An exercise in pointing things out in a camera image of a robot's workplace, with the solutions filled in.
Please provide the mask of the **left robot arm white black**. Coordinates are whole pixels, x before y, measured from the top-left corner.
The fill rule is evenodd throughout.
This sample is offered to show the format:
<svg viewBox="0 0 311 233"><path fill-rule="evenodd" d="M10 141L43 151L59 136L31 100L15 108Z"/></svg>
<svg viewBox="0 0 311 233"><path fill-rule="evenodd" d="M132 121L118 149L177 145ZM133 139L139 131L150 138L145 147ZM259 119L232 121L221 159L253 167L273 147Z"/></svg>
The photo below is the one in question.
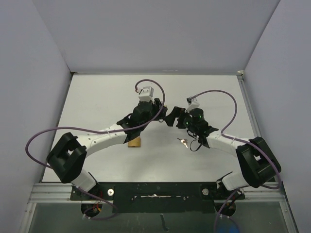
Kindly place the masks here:
<svg viewBox="0 0 311 233"><path fill-rule="evenodd" d="M83 169L85 159L110 146L138 138L147 122L163 119L166 111L159 98L140 101L132 113L100 133L74 136L68 132L55 144L47 156L47 163L62 183L82 189L82 194L92 200L98 196L99 187L95 178Z"/></svg>

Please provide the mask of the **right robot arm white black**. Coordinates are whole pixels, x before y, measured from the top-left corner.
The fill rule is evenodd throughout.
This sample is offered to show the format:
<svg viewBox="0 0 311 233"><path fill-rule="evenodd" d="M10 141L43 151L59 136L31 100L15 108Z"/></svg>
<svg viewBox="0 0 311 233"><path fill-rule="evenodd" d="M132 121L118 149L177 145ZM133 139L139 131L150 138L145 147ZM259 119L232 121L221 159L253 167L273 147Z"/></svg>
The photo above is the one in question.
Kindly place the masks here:
<svg viewBox="0 0 311 233"><path fill-rule="evenodd" d="M184 108L174 107L164 121L170 127L177 121L176 127L186 129L200 146L224 151L238 159L241 171L230 172L217 181L216 192L223 199L238 188L258 188L281 172L279 162L263 138L241 139L223 135L219 129L209 125L200 108L187 112Z"/></svg>

